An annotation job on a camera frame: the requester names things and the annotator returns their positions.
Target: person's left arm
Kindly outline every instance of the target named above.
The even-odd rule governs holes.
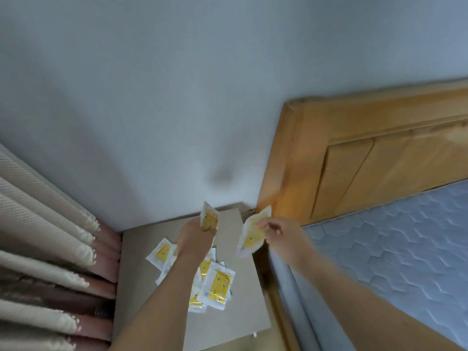
[[[109,351],[183,349],[193,278],[215,234],[214,229],[203,232],[198,217],[184,225],[174,265]]]

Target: yellow label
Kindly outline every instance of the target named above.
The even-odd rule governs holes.
[[[208,297],[224,304],[230,283],[231,276],[229,276],[227,273],[217,271],[213,286],[211,287],[210,295]]]
[[[211,214],[210,212],[206,212],[202,219],[201,227],[204,232],[210,228],[218,229],[218,217],[214,214]]]
[[[166,262],[167,260],[167,254],[170,250],[171,246],[167,243],[164,243],[164,245],[159,249],[159,251],[156,253],[156,258],[163,260]]]
[[[197,301],[196,300],[197,297],[198,297],[198,293],[195,293],[193,298],[189,301],[189,305],[191,305],[191,306],[201,306],[202,302]]]
[[[257,225],[253,224],[249,227],[249,232],[245,237],[244,246],[246,248],[250,248],[251,246],[255,245],[257,242],[261,242],[265,239],[265,228],[258,227]]]
[[[210,268],[211,265],[211,259],[209,260],[203,260],[203,262],[200,265],[200,271],[202,273],[202,279],[205,279],[206,273],[208,272],[208,269]]]

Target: person's right arm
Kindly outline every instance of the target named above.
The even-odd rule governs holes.
[[[318,253],[293,220],[267,218],[266,241],[319,291],[358,351],[462,351],[441,334],[392,306]]]

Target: bed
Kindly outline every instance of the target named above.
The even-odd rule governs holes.
[[[352,278],[468,348],[468,81],[284,104],[257,210],[298,220]],[[353,350],[273,253],[290,350]]]

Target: wall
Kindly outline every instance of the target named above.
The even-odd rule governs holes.
[[[0,142],[117,229],[254,206],[282,103],[468,76],[468,0],[0,0]]]

